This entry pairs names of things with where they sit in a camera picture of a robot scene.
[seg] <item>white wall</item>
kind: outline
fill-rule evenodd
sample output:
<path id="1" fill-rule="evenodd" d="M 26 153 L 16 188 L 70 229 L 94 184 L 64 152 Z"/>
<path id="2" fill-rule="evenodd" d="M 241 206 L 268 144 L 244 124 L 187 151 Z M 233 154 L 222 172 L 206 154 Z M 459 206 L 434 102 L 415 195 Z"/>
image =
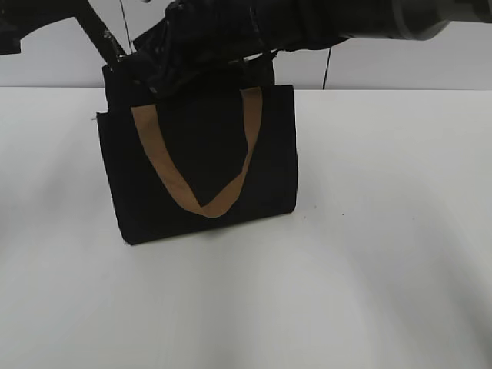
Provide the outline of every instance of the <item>white wall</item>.
<path id="1" fill-rule="evenodd" d="M 124 0 L 134 38 L 161 19 L 169 0 Z M 121 40 L 118 0 L 91 0 Z M 492 25 L 453 24 L 429 42 L 351 40 L 334 48 L 330 88 L 492 89 Z M 27 37 L 23 54 L 0 57 L 0 86 L 102 86 L 103 61 L 74 20 Z M 284 53 L 279 83 L 321 88 L 327 52 Z"/>

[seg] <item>canvas bag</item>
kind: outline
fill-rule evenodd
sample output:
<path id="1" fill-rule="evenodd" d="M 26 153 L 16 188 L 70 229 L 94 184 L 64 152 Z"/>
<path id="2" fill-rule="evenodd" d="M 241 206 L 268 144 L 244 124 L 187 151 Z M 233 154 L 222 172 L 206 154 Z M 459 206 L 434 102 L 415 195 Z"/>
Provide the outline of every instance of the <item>canvas bag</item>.
<path id="1" fill-rule="evenodd" d="M 123 65 L 104 67 L 108 112 L 98 131 L 129 244 L 295 209 L 294 91 L 274 85 L 271 59 L 256 62 L 248 72 L 211 71 L 163 99 Z"/>

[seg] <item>bag handle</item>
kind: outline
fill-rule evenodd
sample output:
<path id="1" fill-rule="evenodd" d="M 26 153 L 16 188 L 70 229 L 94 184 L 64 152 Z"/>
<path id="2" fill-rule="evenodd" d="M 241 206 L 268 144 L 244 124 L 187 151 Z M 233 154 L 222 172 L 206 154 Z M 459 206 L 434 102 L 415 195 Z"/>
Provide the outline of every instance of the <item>bag handle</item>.
<path id="1" fill-rule="evenodd" d="M 206 218 L 219 218 L 226 214 L 238 201 L 248 174 L 254 147 L 258 141 L 263 114 L 263 94 L 261 88 L 242 90 L 244 111 L 244 133 L 248 142 L 248 153 L 243 170 L 229 183 L 209 204 L 201 206 L 190 186 L 183 178 L 169 155 L 159 127 L 158 113 L 155 105 L 132 108 L 138 136 L 145 154 L 151 161 L 159 178 L 176 203 L 191 213 Z"/>

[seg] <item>white table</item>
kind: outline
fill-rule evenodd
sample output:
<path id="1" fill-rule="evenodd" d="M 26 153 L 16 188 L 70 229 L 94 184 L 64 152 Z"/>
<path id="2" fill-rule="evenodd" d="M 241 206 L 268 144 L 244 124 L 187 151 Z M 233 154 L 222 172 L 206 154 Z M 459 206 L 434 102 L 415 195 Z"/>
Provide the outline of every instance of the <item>white table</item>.
<path id="1" fill-rule="evenodd" d="M 0 367 L 491 367 L 492 92 L 296 99 L 295 214 L 130 248 L 103 91 L 0 89 Z"/>

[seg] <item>wire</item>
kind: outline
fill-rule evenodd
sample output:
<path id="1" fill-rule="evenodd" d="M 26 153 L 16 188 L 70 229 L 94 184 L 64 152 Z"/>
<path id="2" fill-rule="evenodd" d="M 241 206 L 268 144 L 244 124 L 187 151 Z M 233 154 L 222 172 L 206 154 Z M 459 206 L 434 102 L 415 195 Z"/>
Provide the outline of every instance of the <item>wire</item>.
<path id="1" fill-rule="evenodd" d="M 331 48 L 328 52 L 328 60 L 326 61 L 326 70 L 324 71 L 324 81 L 323 81 L 323 89 L 326 90 L 326 82 L 328 80 L 328 71 L 330 70 L 330 60 L 331 60 Z"/>
<path id="2" fill-rule="evenodd" d="M 123 0 L 120 0 L 121 13 L 123 14 L 123 20 L 125 21 L 126 37 L 128 39 L 128 46 L 130 46 L 130 52 L 133 52 L 133 46 L 131 45 L 130 30 L 128 29 L 128 21 L 126 19 L 125 7 L 123 6 Z"/>

